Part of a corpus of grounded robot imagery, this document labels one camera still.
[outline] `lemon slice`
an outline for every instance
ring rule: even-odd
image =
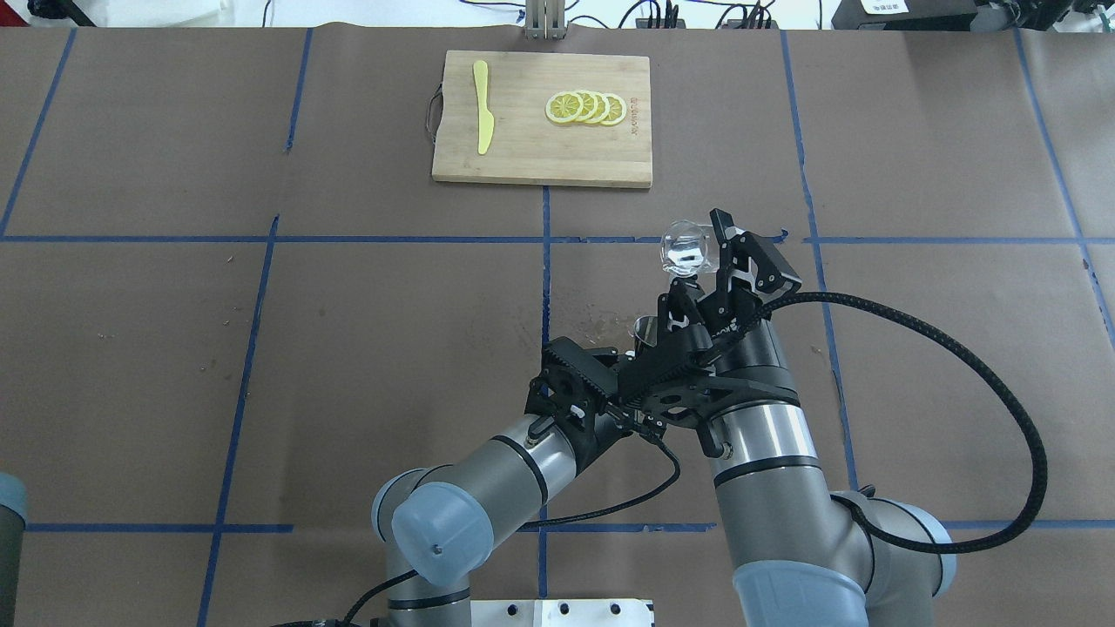
[[[615,126],[627,117],[627,100],[615,94],[601,94],[608,102],[608,114],[600,120],[601,126]]]
[[[600,113],[600,109],[604,108],[603,98],[599,93],[586,89],[578,89],[576,93],[584,102],[584,106],[581,107],[581,115],[576,116],[578,122],[588,122],[590,118],[595,117]]]
[[[603,106],[600,107],[600,110],[597,112],[597,115],[584,120],[585,124],[600,124],[601,122],[608,119],[608,114],[611,113],[612,110],[611,102],[608,98],[605,98],[603,94],[593,91],[593,96],[598,100],[600,100],[600,104],[602,104]]]
[[[546,100],[546,117],[555,124],[569,124],[581,115],[584,99],[576,91],[559,91]]]

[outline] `wooden cutting board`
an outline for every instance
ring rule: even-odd
[[[477,153],[473,62],[488,64],[495,132]],[[558,91],[610,91],[628,102],[615,126],[558,125],[546,100]],[[434,147],[434,180],[590,187],[650,187],[650,59],[602,55],[449,50],[444,113]]]

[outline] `black device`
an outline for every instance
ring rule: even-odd
[[[841,0],[833,15],[837,30],[959,30],[971,28],[978,9],[976,0]]]

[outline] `thick black braided cable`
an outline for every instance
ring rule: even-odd
[[[841,305],[844,307],[851,307],[852,309],[866,311],[867,314],[873,314],[880,318],[885,318],[892,322],[901,325],[944,347],[949,353],[956,355],[961,361],[967,364],[969,368],[975,370],[976,374],[979,375],[979,377],[991,388],[991,390],[995,392],[996,396],[999,397],[999,401],[1007,406],[1007,411],[1010,412],[1011,417],[1015,418],[1015,423],[1018,424],[1018,428],[1021,430],[1022,436],[1026,438],[1026,445],[1029,447],[1030,452],[1032,476],[1030,480],[1030,493],[1026,498],[1026,504],[1022,507],[1015,520],[1010,522],[1010,524],[1000,531],[991,533],[990,536],[976,540],[941,544],[934,544],[932,542],[918,542],[883,531],[867,520],[866,514],[864,514],[860,505],[847,499],[834,496],[833,499],[835,501],[840,502],[852,512],[852,520],[859,523],[869,533],[889,544],[894,544],[895,547],[909,549],[911,551],[937,554],[972,553],[976,551],[985,551],[987,549],[1005,544],[1017,538],[1022,531],[1026,531],[1030,523],[1032,523],[1037,518],[1038,512],[1041,509],[1041,502],[1045,500],[1046,486],[1049,479],[1048,462],[1046,460],[1045,445],[1041,443],[1041,436],[1038,434],[1038,430],[1034,425],[1034,421],[1030,419],[1029,414],[1026,413],[1022,404],[1018,401],[1015,394],[1010,392],[1007,384],[1002,383],[1002,379],[1000,379],[999,376],[996,375],[982,359],[969,350],[968,347],[929,322],[914,318],[913,316],[899,311],[898,309],[886,307],[885,305],[880,305],[872,300],[846,293],[792,293],[759,307],[753,316],[740,321],[738,330],[731,331],[727,336],[718,338],[717,346],[710,348],[701,355],[698,363],[701,366],[712,364],[712,361],[718,359],[727,349],[735,346],[738,340],[743,339],[744,336],[746,336],[752,328],[758,325],[760,320],[769,317],[772,312],[801,302],[830,302],[832,305]]]

